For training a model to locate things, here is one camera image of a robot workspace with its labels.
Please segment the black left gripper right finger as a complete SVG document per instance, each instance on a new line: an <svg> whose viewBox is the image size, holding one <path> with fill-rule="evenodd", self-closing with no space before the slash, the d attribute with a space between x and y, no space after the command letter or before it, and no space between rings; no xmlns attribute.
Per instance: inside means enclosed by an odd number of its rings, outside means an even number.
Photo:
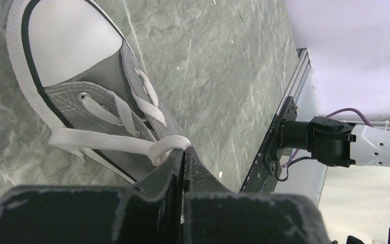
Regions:
<svg viewBox="0 0 390 244"><path fill-rule="evenodd" d="M183 243L329 243L315 204L292 194L233 193L185 151Z"/></svg>

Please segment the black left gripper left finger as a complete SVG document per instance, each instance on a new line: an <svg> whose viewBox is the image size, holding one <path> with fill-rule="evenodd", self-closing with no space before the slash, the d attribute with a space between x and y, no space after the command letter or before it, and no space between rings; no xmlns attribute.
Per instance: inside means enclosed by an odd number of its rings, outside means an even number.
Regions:
<svg viewBox="0 0 390 244"><path fill-rule="evenodd" d="M184 151L131 187L17 186L0 198L0 243L178 243Z"/></svg>

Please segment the grey canvas sneaker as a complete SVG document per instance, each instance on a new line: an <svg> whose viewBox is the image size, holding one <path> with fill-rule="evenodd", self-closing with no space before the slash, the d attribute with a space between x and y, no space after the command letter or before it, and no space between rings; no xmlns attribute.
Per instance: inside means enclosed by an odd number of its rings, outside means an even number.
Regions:
<svg viewBox="0 0 390 244"><path fill-rule="evenodd" d="M94 1L14 1L10 61L49 144L90 158L130 184L190 141L128 41Z"/></svg>

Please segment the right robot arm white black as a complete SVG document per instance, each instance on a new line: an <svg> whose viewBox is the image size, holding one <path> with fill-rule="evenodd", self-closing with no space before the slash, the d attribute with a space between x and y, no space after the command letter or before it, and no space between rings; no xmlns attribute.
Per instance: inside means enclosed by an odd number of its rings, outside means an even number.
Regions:
<svg viewBox="0 0 390 244"><path fill-rule="evenodd" d="M279 135L282 147L306 150L330 167L390 167L390 131L317 116L285 121Z"/></svg>

